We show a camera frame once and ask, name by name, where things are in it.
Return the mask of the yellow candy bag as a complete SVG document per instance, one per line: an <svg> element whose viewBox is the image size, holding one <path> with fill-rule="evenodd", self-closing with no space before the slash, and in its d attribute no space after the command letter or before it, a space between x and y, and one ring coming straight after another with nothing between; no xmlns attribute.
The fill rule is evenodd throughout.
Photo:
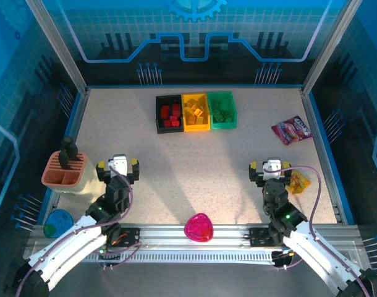
<svg viewBox="0 0 377 297"><path fill-rule="evenodd" d="M301 194L304 190L306 190L306 188L309 187L310 184L311 181L299 170L293 170L287 190L291 194Z"/></svg>

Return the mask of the purple candy bag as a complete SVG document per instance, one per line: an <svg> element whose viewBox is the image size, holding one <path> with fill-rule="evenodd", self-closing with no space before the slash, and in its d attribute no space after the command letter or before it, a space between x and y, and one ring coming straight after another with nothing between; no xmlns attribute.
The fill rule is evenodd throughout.
<svg viewBox="0 0 377 297"><path fill-rule="evenodd" d="M300 116L294 116L271 127L284 145L290 145L313 137L311 130Z"/></svg>

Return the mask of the terracotta and cream knife block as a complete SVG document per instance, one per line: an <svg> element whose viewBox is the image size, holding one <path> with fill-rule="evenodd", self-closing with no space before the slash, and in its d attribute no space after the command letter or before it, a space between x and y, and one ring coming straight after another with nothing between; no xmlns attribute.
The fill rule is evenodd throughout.
<svg viewBox="0 0 377 297"><path fill-rule="evenodd" d="M62 197L77 203L93 203L105 190L99 181L96 168L87 154L79 152L79 160L68 162L69 169L63 169L59 163L61 151L54 152L44 169L41 182Z"/></svg>

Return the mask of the black plastic bin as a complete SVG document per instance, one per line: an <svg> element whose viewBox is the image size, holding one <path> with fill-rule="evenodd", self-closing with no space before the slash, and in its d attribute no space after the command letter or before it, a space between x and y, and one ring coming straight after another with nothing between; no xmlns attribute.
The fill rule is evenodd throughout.
<svg viewBox="0 0 377 297"><path fill-rule="evenodd" d="M180 117L178 121L180 121L179 127L164 127L164 120L162 120L159 116L160 109L163 105L169 106L169 119L172 116L172 105L179 104L180 105ZM183 125L183 115L182 115L182 96L177 95L163 95L156 97L156 128L158 134L167 134L173 132L183 132L184 125Z"/></svg>

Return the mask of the green plastic bin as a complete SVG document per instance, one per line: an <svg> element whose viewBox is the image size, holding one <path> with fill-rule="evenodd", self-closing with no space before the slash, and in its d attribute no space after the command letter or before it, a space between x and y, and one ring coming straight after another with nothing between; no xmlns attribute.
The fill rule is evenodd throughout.
<svg viewBox="0 0 377 297"><path fill-rule="evenodd" d="M231 91L219 91L219 92L208 92L208 106L210 109L210 121L211 121L211 129L235 129L237 127L237 110L235 107L234 97ZM233 120L231 123L215 123L213 121L212 115L212 102L220 101L221 103L228 103L231 106L231 109L228 111L230 112Z"/></svg>

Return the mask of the yellow plastic bin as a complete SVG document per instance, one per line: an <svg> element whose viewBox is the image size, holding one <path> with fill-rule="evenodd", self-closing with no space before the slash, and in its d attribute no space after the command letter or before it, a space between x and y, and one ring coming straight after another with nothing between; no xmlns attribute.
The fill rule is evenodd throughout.
<svg viewBox="0 0 377 297"><path fill-rule="evenodd" d="M191 106L197 105L200 107L204 113L204 124L196 125L196 124L188 124L188 117L190 115L197 116L194 112L189 114L185 112L184 106L186 103L190 103ZM183 124L184 124L184 131L185 132L194 132L194 131L208 131L210 130L210 109L208 106L208 97L206 93L186 93L182 95L182 115L183 115Z"/></svg>

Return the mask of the pink translucent heart container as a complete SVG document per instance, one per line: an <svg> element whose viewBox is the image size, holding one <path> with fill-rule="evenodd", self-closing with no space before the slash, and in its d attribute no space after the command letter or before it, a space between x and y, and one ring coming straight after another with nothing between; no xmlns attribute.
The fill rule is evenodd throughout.
<svg viewBox="0 0 377 297"><path fill-rule="evenodd" d="M184 226L184 234L192 241L205 243L213 239L214 227L209 216L197 213Z"/></svg>

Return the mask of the blue circuit print backdrop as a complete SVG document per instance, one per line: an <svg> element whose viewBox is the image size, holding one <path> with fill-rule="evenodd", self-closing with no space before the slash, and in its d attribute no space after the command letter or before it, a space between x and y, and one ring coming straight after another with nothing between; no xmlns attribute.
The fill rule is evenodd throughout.
<svg viewBox="0 0 377 297"><path fill-rule="evenodd" d="M300 85L347 0L42 0L88 85Z"/></svg>

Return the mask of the grey metal front plate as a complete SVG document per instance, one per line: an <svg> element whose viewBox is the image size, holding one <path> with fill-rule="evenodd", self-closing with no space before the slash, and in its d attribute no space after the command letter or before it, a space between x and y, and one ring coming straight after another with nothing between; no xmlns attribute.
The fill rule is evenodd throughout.
<svg viewBox="0 0 377 297"><path fill-rule="evenodd" d="M134 264L113 270L79 264L48 296L12 297L335 297L304 262L287 270L253 264Z"/></svg>

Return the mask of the aluminium front rail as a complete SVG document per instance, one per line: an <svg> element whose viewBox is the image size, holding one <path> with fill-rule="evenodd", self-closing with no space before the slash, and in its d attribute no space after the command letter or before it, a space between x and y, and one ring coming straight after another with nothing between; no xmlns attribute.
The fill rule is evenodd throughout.
<svg viewBox="0 0 377 297"><path fill-rule="evenodd" d="M244 236L251 228L267 228L266 224L233 224L214 226L213 239L205 243L192 241L184 233L184 225L149 225L125 223L127 228L139 228L140 241L146 249L239 249L249 248ZM357 226L337 224L316 224L314 229L331 243L361 240Z"/></svg>

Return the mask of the aluminium side rail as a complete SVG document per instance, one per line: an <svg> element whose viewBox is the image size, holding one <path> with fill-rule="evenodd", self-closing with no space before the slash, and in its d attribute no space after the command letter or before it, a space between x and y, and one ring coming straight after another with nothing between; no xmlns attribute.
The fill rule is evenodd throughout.
<svg viewBox="0 0 377 297"><path fill-rule="evenodd" d="M64 133L64 137L71 137L75 140L77 139L87 101L88 95L77 95L66 127L66 131ZM80 204L71 201L62 193L58 193L54 190L52 190L50 194L49 206L51 207L51 210L66 210L71 214L73 219L77 219L82 215L82 206Z"/></svg>
<svg viewBox="0 0 377 297"><path fill-rule="evenodd" d="M313 133L313 140L318 154L321 172L328 190L331 205L333 207L334 216L337 224L346 225L348 221L344 213L343 204L341 201L340 184L336 181L333 171L333 162L330 159L331 149L328 141L324 138L326 136L323 126L321 125L321 118L316 107L314 99L311 95L305 95L301 92L303 107L308 119L310 129Z"/></svg>

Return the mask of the aluminium frame post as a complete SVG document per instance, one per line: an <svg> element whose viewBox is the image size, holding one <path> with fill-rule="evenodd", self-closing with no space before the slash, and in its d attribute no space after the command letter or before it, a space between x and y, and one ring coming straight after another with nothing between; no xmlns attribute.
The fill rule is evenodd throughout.
<svg viewBox="0 0 377 297"><path fill-rule="evenodd" d="M68 47L66 46L61 34L55 26L49 12L45 8L42 0L25 0L36 21L46 35L53 47L54 52L60 59L64 69L72 79L75 87L81 95L87 94L87 84L85 83Z"/></svg>
<svg viewBox="0 0 377 297"><path fill-rule="evenodd" d="M307 78L303 83L303 96L309 96L309 93L316 84L316 81L319 79L330 57L337 48L338 44L341 42L342 37L347 30L347 27L351 23L362 1L363 0L347 0L340 13L339 18L337 19L333 29L331 30L331 33L329 34L318 57L315 59L315 62L312 65Z"/></svg>

